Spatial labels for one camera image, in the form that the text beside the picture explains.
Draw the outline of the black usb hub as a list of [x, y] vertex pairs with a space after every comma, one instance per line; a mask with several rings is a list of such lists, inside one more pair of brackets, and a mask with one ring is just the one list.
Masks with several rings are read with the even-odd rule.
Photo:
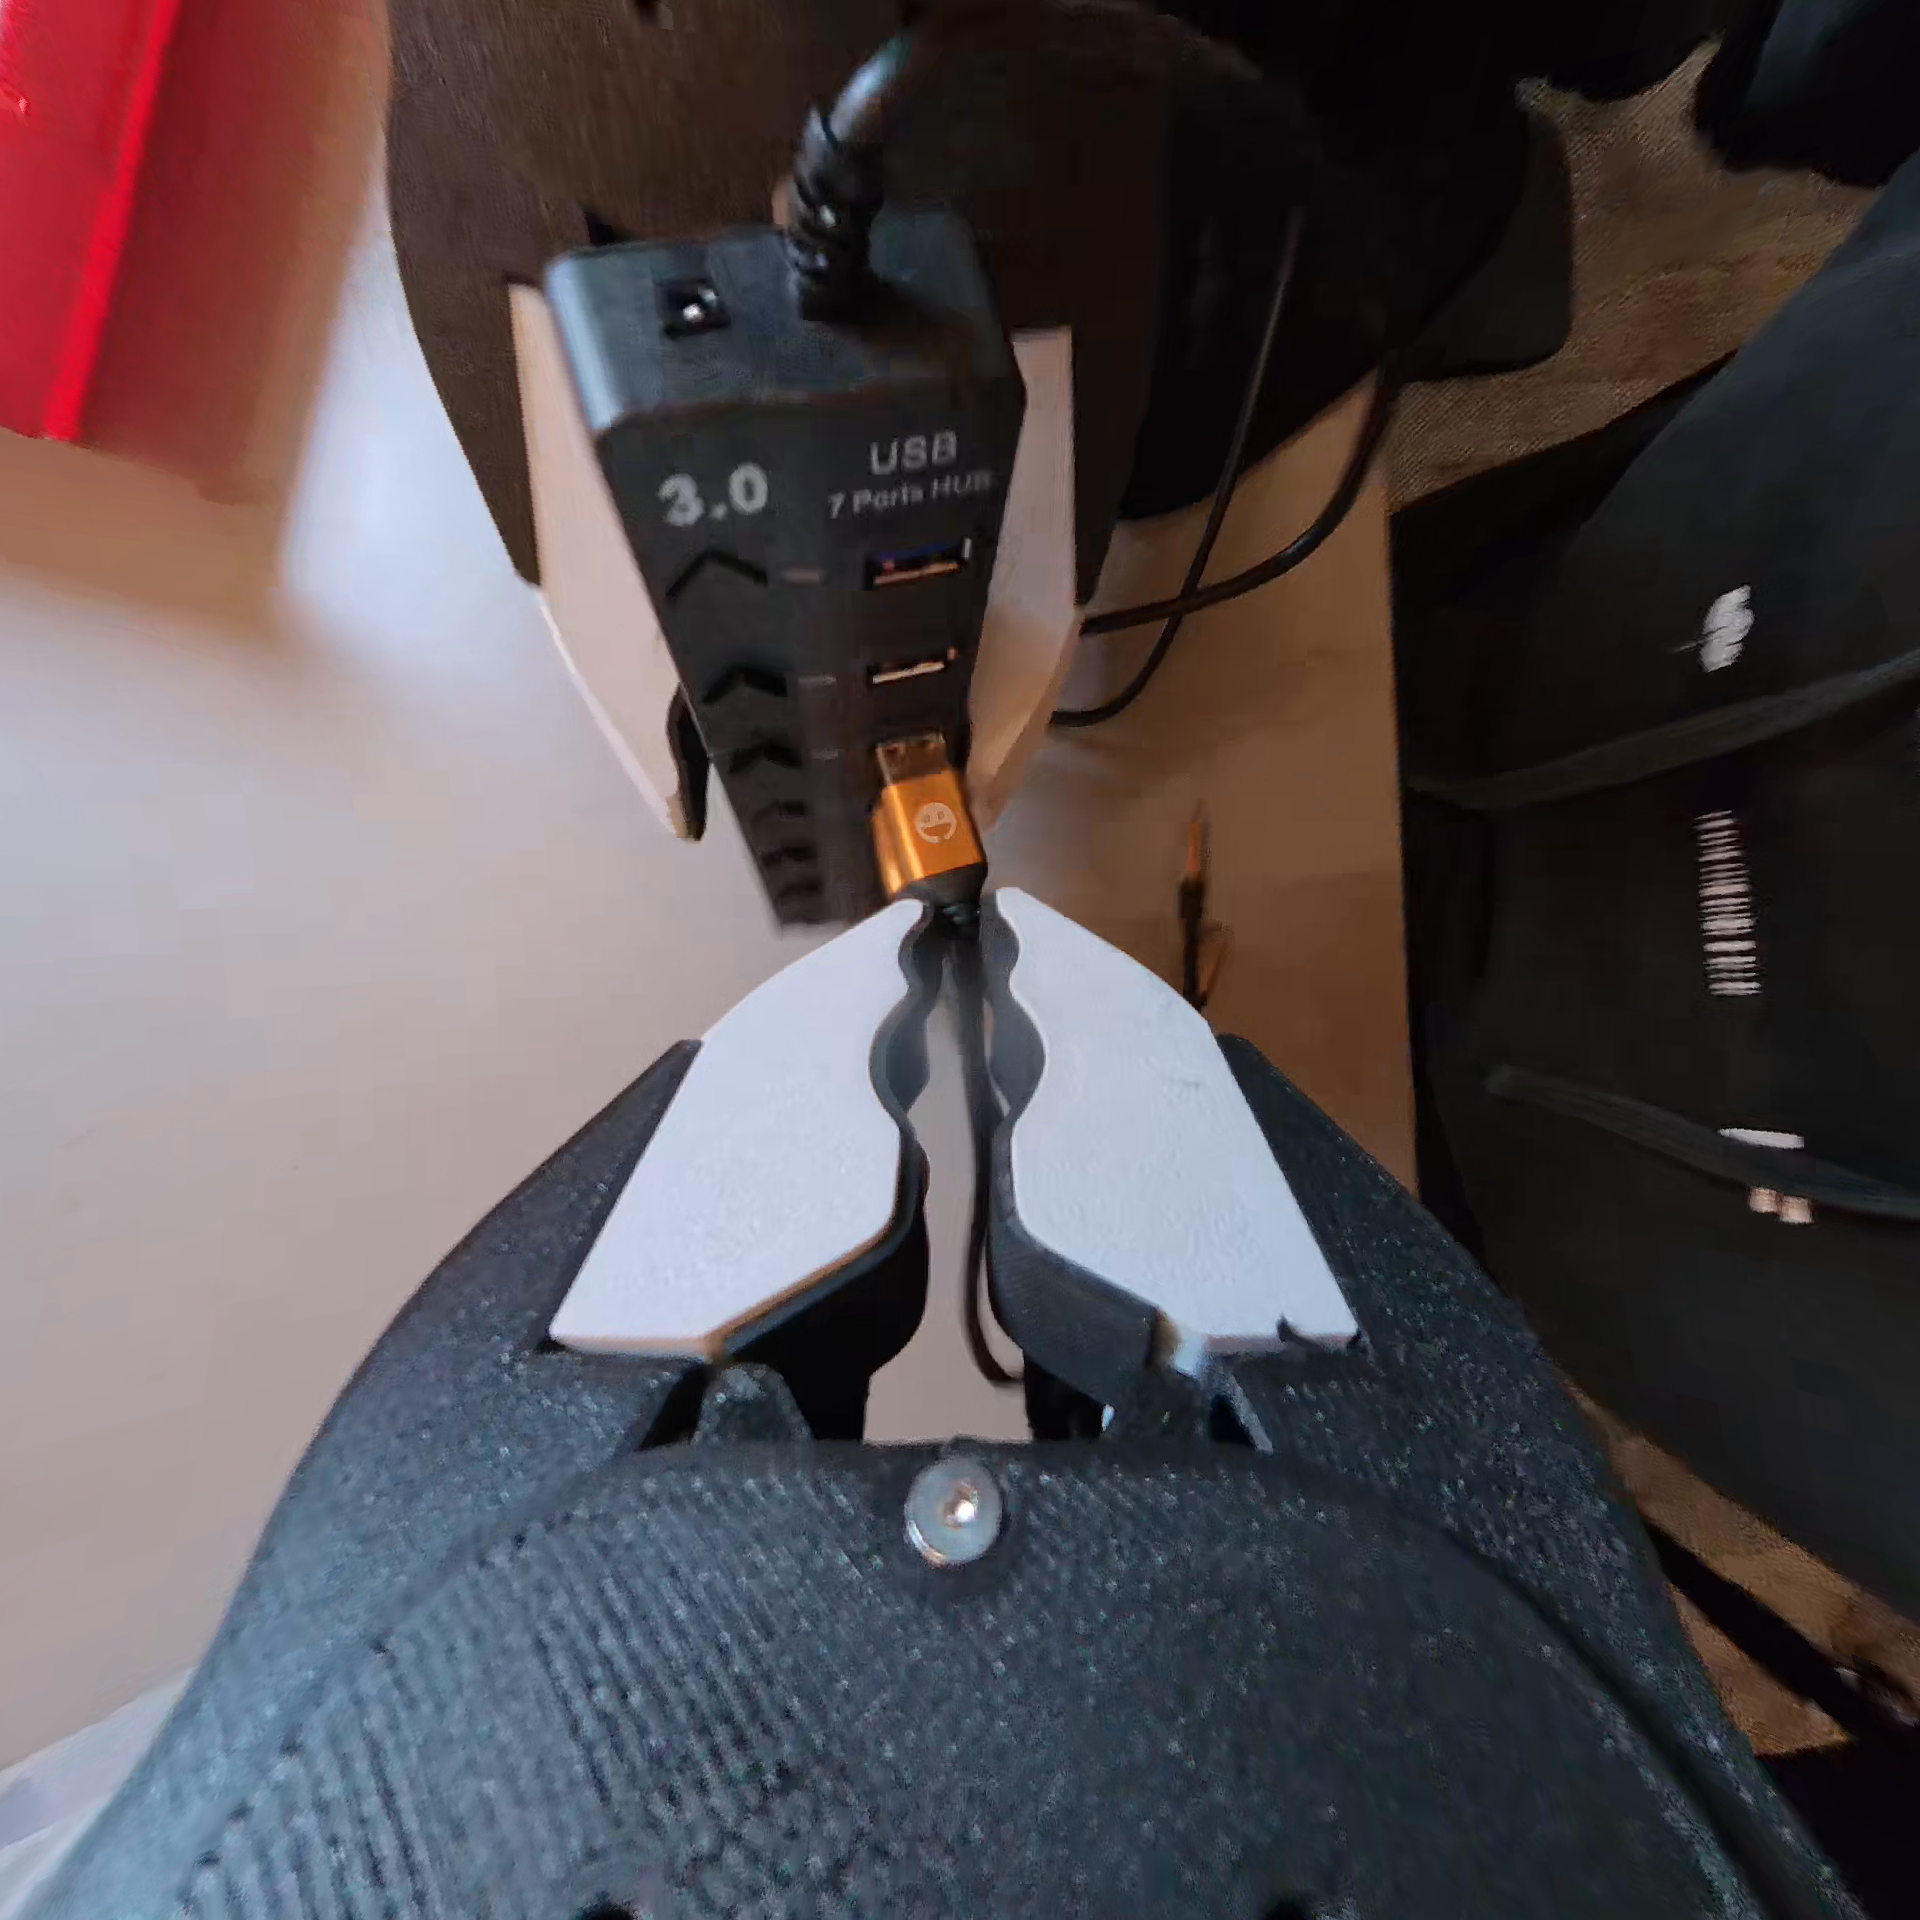
[[592, 246], [543, 277], [583, 422], [784, 925], [879, 905], [877, 751], [968, 757], [1023, 383], [968, 224], [884, 210], [849, 319], [773, 225]]

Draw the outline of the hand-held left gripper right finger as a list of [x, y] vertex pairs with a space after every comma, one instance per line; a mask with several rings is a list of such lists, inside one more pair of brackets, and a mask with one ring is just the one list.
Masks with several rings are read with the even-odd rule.
[[1042, 1445], [1133, 1402], [1244, 1429], [1260, 1385], [1359, 1376], [1362, 1325], [1208, 1022], [1062, 910], [976, 925], [976, 1305]]

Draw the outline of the red plastic bin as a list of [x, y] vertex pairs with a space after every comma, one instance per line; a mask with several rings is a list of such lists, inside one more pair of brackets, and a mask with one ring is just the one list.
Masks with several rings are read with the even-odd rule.
[[5, 2], [5, 432], [285, 490], [385, 73], [385, 3]]

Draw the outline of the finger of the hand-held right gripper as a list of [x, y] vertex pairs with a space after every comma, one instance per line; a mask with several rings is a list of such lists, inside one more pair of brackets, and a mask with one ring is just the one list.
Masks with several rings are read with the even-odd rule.
[[968, 689], [967, 795], [993, 825], [1023, 778], [1076, 638], [1072, 331], [1013, 337], [1023, 417]]
[[512, 286], [512, 339], [545, 627], [646, 809], [678, 840], [698, 840], [704, 745], [682, 738], [680, 677], [601, 470], [559, 327], [535, 286]]

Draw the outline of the thin usb cable gold plug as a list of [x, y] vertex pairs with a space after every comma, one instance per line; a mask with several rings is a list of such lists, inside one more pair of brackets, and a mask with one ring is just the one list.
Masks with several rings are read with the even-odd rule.
[[[1085, 624], [1085, 633], [1093, 634], [1129, 633], [1157, 624], [1159, 634], [1133, 677], [1118, 691], [1093, 706], [1053, 710], [1046, 717], [1052, 728], [1088, 731], [1127, 713], [1160, 672], [1172, 641], [1191, 616], [1222, 608], [1289, 576], [1314, 557], [1350, 514], [1401, 394], [1401, 376], [1390, 366], [1393, 358], [1392, 347], [1382, 349], [1382, 362], [1366, 402], [1368, 406], [1321, 511], [1293, 539], [1257, 565], [1244, 567], [1233, 576], [1216, 583], [1208, 579], [1208, 565], [1236, 496], [1246, 445], [1252, 435], [1257, 403], [1279, 337], [1279, 321], [1297, 267], [1304, 227], [1304, 208], [1290, 210], [1281, 230], [1279, 263], [1265, 299], [1257, 347], [1241, 383], [1226, 449], [1182, 586], [1151, 603], [1095, 614]], [[1014, 1370], [1000, 1363], [986, 1335], [992, 1139], [1000, 1117], [1000, 1103], [992, 1083], [990, 1003], [977, 935], [986, 854], [980, 845], [964, 778], [941, 734], [900, 736], [882, 742], [876, 751], [876, 762], [879, 769], [879, 792], [871, 811], [871, 839], [882, 891], [890, 901], [917, 897], [932, 905], [940, 922], [945, 928], [950, 947], [957, 1058], [974, 1146], [967, 1259], [962, 1272], [962, 1330], [967, 1350], [976, 1370], [992, 1387], [1017, 1390], [1023, 1387], [1026, 1369]]]

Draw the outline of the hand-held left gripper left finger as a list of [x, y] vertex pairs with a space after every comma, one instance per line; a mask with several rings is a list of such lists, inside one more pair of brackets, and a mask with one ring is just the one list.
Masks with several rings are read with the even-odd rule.
[[719, 1360], [852, 1281], [921, 1209], [932, 910], [898, 901], [694, 1045], [549, 1320], [574, 1353]]

